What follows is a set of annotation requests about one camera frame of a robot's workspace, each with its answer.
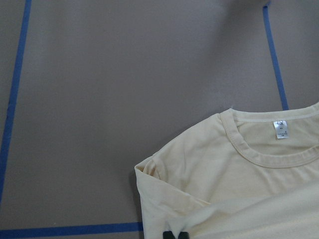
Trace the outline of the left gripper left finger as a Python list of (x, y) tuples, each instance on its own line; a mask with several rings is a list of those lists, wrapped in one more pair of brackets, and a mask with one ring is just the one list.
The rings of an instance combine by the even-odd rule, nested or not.
[(173, 233), (172, 231), (165, 231), (162, 234), (163, 239), (173, 239)]

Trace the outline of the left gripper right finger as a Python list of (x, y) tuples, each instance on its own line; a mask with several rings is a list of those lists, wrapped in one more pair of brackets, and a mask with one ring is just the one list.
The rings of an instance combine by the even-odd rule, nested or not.
[(189, 239), (189, 233), (188, 232), (180, 232), (178, 235), (178, 239)]

